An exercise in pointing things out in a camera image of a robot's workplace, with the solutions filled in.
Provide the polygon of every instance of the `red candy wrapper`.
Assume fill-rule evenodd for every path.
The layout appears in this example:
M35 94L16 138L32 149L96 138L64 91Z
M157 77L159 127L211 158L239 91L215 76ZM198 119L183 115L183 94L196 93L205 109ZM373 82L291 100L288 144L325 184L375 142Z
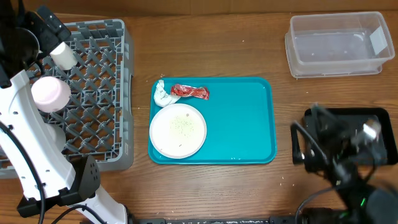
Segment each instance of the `red candy wrapper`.
M210 92L206 87L195 88L192 86L175 84L174 86L172 86L170 94L181 97L194 96L196 98L208 100Z

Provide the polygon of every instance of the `transparent plastic box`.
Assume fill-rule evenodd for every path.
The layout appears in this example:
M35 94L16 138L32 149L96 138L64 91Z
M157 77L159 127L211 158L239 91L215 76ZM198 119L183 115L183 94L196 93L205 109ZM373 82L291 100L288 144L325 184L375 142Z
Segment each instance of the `transparent plastic box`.
M395 56L380 12L294 16L285 46L295 78L378 74Z

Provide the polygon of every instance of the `blue tray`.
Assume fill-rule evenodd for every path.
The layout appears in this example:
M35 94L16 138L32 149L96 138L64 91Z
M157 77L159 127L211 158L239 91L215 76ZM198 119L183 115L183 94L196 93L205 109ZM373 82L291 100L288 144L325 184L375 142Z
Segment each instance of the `blue tray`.
M158 164L266 164L277 153L274 109L270 84L263 78L164 78L165 90L179 83L206 86L210 99L181 98L178 103L195 107L205 118L206 141L194 155L170 159L148 140L149 157ZM150 119L161 109L152 87Z

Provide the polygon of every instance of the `gray dish rack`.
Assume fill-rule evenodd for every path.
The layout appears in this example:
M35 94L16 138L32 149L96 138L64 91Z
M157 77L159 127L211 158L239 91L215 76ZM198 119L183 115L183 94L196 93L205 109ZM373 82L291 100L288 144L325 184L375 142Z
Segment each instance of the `gray dish rack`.
M43 59L45 75L67 82L72 95L67 106L43 113L44 122L59 125L67 135L62 151L67 159L92 155L100 171L123 170L132 165L133 116L131 79L134 76L134 44L120 19L65 24L72 35L65 41L78 65L60 70L50 57ZM27 71L32 83L40 69ZM0 179L17 177L0 151Z

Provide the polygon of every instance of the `white plate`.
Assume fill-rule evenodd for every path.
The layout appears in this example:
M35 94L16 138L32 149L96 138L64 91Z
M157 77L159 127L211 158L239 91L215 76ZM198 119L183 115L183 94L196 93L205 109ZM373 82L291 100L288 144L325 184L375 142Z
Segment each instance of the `white plate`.
M155 149L172 159L194 155L205 142L206 132L206 121L201 113L182 103L162 108L149 127Z

